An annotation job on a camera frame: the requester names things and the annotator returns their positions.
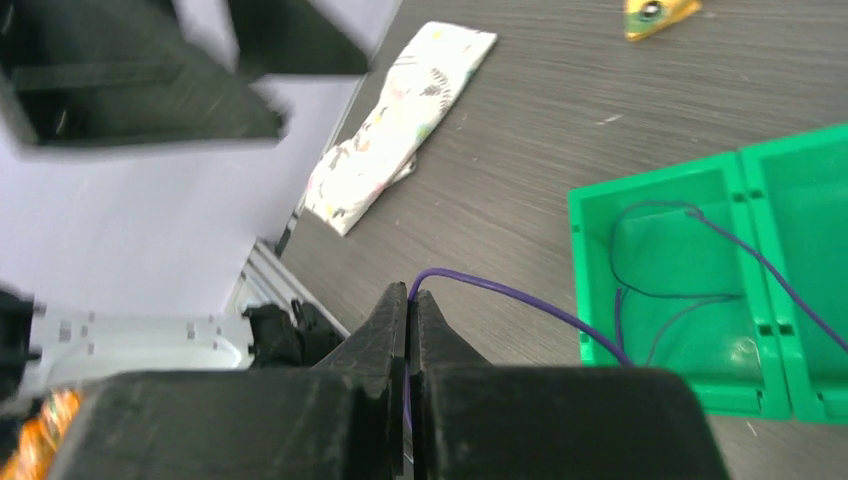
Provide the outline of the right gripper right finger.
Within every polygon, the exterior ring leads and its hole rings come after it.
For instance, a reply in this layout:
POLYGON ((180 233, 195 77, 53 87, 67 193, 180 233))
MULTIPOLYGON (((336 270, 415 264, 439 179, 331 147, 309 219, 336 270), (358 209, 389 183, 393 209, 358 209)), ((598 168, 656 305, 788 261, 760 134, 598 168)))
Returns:
POLYGON ((485 360, 434 297, 410 305, 418 479, 725 479, 686 383, 644 367, 508 366, 485 360))

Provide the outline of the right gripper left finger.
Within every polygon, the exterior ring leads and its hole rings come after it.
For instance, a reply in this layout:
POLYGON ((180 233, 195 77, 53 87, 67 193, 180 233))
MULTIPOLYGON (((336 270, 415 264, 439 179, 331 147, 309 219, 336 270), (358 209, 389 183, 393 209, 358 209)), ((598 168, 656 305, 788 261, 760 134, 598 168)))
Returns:
POLYGON ((311 368, 131 372, 91 390, 53 479, 392 479, 404 468, 407 289, 311 368))

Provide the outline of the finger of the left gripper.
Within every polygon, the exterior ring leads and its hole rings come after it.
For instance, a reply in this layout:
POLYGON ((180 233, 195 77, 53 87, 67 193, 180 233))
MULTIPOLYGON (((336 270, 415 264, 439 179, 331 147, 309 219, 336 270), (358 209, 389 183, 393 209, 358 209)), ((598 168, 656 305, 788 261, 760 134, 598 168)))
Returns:
POLYGON ((245 76, 361 76, 370 57, 309 1, 229 0, 245 76))
POLYGON ((1 117, 31 146, 277 139, 283 116, 150 1, 5 1, 1 117))

